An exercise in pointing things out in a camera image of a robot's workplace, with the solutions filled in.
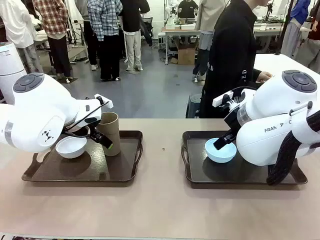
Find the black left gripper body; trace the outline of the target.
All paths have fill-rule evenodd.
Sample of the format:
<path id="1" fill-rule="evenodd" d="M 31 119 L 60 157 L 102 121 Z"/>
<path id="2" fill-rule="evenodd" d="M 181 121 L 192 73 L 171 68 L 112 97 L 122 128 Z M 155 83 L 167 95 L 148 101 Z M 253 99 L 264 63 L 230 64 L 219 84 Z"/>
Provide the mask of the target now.
<path id="1" fill-rule="evenodd" d="M 106 144 L 106 139 L 102 133 L 100 133 L 96 128 L 89 127 L 88 125 L 81 127 L 80 129 L 71 132 L 70 129 L 66 127 L 63 128 L 63 133 L 67 136 L 75 137 L 75 138 L 89 138 L 96 143 L 101 145 Z"/>

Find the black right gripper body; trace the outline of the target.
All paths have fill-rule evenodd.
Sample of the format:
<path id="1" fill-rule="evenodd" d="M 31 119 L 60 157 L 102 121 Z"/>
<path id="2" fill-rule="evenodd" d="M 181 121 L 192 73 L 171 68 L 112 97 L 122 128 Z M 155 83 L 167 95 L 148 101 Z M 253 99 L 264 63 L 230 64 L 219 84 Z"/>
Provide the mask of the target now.
<path id="1" fill-rule="evenodd" d="M 233 110 L 224 118 L 224 122 L 229 126 L 226 138 L 235 138 L 237 136 L 237 133 L 241 128 L 241 124 L 239 123 L 237 116 L 238 111 Z"/>

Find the brown tall cup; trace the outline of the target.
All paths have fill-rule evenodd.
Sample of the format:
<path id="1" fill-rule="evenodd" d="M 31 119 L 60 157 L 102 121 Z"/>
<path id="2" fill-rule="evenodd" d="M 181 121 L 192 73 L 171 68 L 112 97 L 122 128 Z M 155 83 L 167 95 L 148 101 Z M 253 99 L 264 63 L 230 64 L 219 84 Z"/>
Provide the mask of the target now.
<path id="1" fill-rule="evenodd" d="M 103 147 L 104 154 L 113 157 L 121 152 L 119 116 L 115 112 L 102 112 L 101 121 L 96 129 L 112 141 L 110 149 Z"/>

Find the light blue bowl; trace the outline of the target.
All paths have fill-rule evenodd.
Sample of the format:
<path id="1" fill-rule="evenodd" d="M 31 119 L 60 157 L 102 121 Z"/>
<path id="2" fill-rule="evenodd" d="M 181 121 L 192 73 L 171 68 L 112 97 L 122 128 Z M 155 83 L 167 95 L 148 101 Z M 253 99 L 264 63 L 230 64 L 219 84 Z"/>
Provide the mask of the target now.
<path id="1" fill-rule="evenodd" d="M 231 161 L 236 153 L 237 147 L 234 143 L 229 143 L 223 146 L 221 149 L 217 150 L 214 146 L 214 143 L 218 140 L 218 138 L 211 138 L 206 141 L 204 145 L 205 152 L 207 157 L 213 162 L 224 164 Z"/>

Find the white bowl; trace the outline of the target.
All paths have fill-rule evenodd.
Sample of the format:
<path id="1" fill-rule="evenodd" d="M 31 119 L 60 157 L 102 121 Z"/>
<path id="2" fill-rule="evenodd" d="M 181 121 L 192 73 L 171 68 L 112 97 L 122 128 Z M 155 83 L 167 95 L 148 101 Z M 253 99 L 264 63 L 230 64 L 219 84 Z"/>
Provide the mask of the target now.
<path id="1" fill-rule="evenodd" d="M 74 159 L 85 152 L 86 144 L 87 139 L 85 137 L 67 136 L 55 145 L 55 150 L 65 159 Z"/>

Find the dark brown tray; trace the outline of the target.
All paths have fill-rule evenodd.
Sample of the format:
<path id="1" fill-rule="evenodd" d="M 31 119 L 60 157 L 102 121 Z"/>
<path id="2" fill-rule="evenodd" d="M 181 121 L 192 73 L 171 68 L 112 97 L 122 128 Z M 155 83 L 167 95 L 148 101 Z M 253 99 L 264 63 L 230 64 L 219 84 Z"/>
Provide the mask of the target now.
<path id="1" fill-rule="evenodd" d="M 35 153 L 21 179 L 33 183 L 79 183 L 85 186 L 130 186 L 143 153 L 143 133 L 120 131 L 120 153 L 106 156 L 103 147 L 90 140 L 84 153 L 67 159 L 51 147 L 46 154 Z"/>
<path id="2" fill-rule="evenodd" d="M 266 183 L 269 166 L 256 166 L 245 161 L 239 153 L 227 163 L 216 163 L 208 158 L 205 143 L 218 138 L 225 130 L 185 131 L 182 134 L 181 156 L 185 177 L 193 189 L 231 189 L 238 186 L 258 185 L 269 188 Z"/>

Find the person's hand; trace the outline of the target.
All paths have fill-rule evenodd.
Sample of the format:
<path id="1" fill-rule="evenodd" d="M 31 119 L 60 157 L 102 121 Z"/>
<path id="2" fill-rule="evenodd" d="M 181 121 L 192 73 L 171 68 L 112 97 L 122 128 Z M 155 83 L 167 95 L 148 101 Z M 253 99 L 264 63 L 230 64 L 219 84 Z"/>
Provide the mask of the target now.
<path id="1" fill-rule="evenodd" d="M 257 83 L 265 83 L 267 80 L 272 78 L 273 75 L 266 71 L 261 71 L 256 79 Z"/>

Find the dark grey plastic stool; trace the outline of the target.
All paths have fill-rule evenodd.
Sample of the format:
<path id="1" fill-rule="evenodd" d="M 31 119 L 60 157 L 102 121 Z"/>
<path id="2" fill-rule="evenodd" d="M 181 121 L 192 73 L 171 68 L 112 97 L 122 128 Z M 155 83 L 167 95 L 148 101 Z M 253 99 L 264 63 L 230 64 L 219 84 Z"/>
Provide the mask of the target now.
<path id="1" fill-rule="evenodd" d="M 199 110 L 202 94 L 191 94 L 188 97 L 188 103 L 185 113 L 186 119 L 199 118 Z"/>

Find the person in black shirt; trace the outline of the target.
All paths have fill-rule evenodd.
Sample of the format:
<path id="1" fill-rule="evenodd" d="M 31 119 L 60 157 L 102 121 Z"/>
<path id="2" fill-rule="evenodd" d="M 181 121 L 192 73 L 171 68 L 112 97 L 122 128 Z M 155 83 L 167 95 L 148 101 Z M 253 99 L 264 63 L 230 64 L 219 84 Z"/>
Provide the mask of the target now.
<path id="1" fill-rule="evenodd" d="M 254 68 L 256 39 L 253 34 L 256 7 L 265 7 L 269 0 L 231 0 L 218 18 L 201 92 L 199 117 L 223 119 L 226 110 L 213 107 L 213 99 L 242 86 L 259 87 L 260 70 Z"/>

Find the cardboard box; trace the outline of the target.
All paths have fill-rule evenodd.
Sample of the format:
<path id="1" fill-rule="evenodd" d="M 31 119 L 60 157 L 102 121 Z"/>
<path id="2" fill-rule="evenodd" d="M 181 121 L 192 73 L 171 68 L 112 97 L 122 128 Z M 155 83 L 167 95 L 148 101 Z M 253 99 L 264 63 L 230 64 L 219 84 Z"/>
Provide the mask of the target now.
<path id="1" fill-rule="evenodd" d="M 178 65 L 194 65 L 197 43 L 192 44 L 180 44 L 176 42 L 178 50 Z"/>

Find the person in beige coat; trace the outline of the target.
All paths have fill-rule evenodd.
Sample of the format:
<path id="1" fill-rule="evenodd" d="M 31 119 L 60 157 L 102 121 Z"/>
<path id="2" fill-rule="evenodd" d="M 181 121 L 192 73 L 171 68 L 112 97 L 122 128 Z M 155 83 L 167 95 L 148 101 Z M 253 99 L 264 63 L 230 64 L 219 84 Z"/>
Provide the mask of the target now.
<path id="1" fill-rule="evenodd" d="M 195 25 L 195 30 L 199 31 L 198 52 L 192 71 L 195 82 L 206 79 L 207 64 L 215 25 L 225 7 L 225 0 L 200 0 L 199 2 Z"/>

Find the white air purifier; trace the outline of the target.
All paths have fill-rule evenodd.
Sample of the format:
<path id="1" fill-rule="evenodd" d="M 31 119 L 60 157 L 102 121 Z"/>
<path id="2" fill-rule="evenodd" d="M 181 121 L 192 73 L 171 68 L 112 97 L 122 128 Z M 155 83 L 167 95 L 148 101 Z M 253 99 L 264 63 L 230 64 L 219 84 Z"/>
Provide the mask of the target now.
<path id="1" fill-rule="evenodd" d="M 0 91 L 7 104 L 15 104 L 13 86 L 26 74 L 15 45 L 12 42 L 0 42 Z"/>

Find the wooden top workbench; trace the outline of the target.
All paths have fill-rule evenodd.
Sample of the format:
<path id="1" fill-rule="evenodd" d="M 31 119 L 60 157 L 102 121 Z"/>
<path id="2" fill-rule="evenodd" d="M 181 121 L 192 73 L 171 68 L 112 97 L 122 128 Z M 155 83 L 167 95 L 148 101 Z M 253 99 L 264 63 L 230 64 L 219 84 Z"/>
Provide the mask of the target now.
<path id="1" fill-rule="evenodd" d="M 199 36 L 200 31 L 194 29 L 181 29 L 181 26 L 173 26 L 171 29 L 167 29 L 165 26 L 162 27 L 161 32 L 165 34 L 165 61 L 164 64 L 169 63 L 169 37 L 174 36 Z"/>

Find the person in black top white trousers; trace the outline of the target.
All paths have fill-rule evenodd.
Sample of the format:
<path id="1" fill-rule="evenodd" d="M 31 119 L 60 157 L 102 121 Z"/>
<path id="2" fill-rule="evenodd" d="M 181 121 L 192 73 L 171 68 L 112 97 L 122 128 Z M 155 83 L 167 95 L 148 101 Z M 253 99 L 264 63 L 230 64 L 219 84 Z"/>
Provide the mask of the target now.
<path id="1" fill-rule="evenodd" d="M 122 25 L 126 43 L 127 72 L 142 71 L 141 63 L 141 14 L 150 11 L 147 0 L 120 0 L 122 3 Z"/>

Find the person in red plaid shirt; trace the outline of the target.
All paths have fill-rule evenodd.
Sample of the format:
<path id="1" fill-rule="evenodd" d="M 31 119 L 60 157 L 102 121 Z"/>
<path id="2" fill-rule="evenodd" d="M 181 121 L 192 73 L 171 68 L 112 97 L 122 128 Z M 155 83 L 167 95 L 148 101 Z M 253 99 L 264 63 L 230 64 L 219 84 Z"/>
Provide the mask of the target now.
<path id="1" fill-rule="evenodd" d="M 63 0 L 33 0 L 36 11 L 41 16 L 41 27 L 45 31 L 58 80 L 70 83 L 71 64 L 67 47 L 68 9 Z"/>

